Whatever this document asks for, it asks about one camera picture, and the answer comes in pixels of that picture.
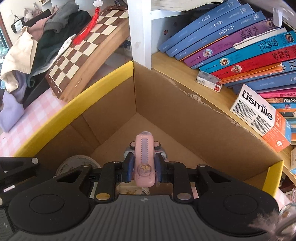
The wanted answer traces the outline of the row of leaning books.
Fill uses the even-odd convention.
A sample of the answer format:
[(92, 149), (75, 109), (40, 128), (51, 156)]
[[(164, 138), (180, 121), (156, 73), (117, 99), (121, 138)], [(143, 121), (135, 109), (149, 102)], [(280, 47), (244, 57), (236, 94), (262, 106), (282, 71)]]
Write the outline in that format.
[(159, 50), (192, 69), (228, 79), (292, 59), (295, 31), (277, 27), (249, 4), (226, 1), (180, 30)]

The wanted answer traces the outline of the white wooden bookshelf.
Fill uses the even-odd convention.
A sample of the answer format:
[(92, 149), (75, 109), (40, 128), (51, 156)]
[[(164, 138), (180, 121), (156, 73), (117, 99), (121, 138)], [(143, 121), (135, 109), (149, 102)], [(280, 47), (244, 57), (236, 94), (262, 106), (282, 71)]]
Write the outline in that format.
[(170, 34), (190, 20), (188, 11), (152, 9), (150, 1), (128, 1), (137, 112), (189, 152), (164, 144), (171, 161), (190, 168), (211, 166), (257, 188), (275, 191), (290, 171), (292, 147), (276, 152), (248, 124), (230, 111), (236, 95), (224, 88), (215, 92), (196, 82), (197, 70), (153, 52)]

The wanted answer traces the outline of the pink checkered desk mat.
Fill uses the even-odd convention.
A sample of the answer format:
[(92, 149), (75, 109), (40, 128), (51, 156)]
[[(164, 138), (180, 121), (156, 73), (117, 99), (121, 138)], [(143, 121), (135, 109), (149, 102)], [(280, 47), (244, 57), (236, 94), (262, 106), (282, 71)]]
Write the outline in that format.
[(1, 156), (13, 156), (65, 104), (66, 102), (59, 100), (51, 89), (41, 94), (25, 109), (25, 113), (12, 129), (1, 134)]

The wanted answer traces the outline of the yellow cardboard box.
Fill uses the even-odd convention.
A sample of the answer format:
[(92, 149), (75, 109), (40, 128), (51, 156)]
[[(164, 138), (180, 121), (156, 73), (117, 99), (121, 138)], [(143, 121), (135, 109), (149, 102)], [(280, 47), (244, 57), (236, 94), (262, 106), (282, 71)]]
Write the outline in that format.
[(56, 171), (70, 156), (100, 165), (120, 161), (128, 144), (151, 132), (168, 159), (189, 168), (207, 164), (270, 195), (283, 161), (237, 117), (225, 114), (171, 78), (128, 62), (50, 118), (16, 152)]

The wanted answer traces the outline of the grey frog kids watch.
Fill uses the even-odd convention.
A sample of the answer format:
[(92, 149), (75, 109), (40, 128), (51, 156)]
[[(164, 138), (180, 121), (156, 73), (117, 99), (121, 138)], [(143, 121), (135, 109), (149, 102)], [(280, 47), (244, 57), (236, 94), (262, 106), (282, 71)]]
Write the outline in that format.
[[(123, 159), (125, 159), (129, 153), (134, 154), (135, 147), (136, 147), (135, 141), (130, 142), (129, 146), (125, 149), (125, 152), (123, 154)], [(144, 145), (144, 148), (142, 147), (142, 145), (140, 145), (139, 150), (140, 150), (140, 157), (148, 158), (150, 156), (149, 148), (146, 145)], [(167, 159), (167, 154), (166, 154), (165, 150), (162, 148), (160, 142), (154, 141), (154, 149), (153, 150), (154, 150), (155, 155), (161, 154), (161, 156), (163, 157), (164, 160)]]

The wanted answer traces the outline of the wooden chess board box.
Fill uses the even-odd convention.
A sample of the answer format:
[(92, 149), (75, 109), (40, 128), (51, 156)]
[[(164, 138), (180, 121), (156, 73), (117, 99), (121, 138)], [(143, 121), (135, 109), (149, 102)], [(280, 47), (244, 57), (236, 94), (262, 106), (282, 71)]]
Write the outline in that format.
[(48, 71), (46, 80), (58, 99), (79, 95), (107, 58), (130, 36), (126, 6), (109, 6), (78, 45), (70, 47)]

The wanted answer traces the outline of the pink utility knife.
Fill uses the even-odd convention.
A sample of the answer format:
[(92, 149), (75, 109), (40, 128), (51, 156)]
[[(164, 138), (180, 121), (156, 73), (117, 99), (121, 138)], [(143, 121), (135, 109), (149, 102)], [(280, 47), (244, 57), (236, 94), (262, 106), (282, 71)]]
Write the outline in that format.
[[(154, 164), (154, 137), (150, 132), (141, 132), (135, 138), (133, 179), (138, 187), (152, 187), (156, 181), (156, 168)], [(148, 158), (140, 157), (139, 146), (149, 148)]]

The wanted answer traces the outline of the small white card box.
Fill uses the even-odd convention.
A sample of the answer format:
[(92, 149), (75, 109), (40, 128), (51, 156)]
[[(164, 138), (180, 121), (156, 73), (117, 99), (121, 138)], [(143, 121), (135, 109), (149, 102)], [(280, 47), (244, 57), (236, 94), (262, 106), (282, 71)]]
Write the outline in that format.
[(222, 88), (219, 78), (204, 71), (199, 71), (196, 82), (215, 92), (220, 92)]

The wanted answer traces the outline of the orange white usmile box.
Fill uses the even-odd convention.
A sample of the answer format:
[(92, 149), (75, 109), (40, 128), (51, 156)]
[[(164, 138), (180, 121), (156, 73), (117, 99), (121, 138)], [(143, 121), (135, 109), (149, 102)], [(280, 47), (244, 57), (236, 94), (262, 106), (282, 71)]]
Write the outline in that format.
[(243, 85), (230, 111), (247, 123), (277, 152), (291, 143), (292, 128), (287, 120), (265, 99)]

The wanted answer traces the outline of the pile of clothes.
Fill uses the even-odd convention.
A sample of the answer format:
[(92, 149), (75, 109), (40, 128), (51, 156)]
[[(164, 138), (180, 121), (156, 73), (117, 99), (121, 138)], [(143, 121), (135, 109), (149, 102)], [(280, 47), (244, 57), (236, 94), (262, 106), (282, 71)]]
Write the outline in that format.
[(78, 33), (91, 21), (88, 12), (72, 1), (55, 6), (51, 14), (31, 27), (24, 26), (1, 64), (3, 89), (1, 129), (9, 132), (24, 114), (23, 99), (34, 76), (44, 73)]

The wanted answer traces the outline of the white tape roll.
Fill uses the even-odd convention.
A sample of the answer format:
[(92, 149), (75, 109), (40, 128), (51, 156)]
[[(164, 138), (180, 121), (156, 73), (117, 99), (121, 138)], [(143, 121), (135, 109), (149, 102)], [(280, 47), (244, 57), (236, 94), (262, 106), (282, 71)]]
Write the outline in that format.
[(91, 165), (93, 169), (101, 168), (101, 166), (91, 157), (85, 155), (75, 155), (62, 162), (62, 164), (57, 169), (55, 176), (60, 176), (81, 165)]

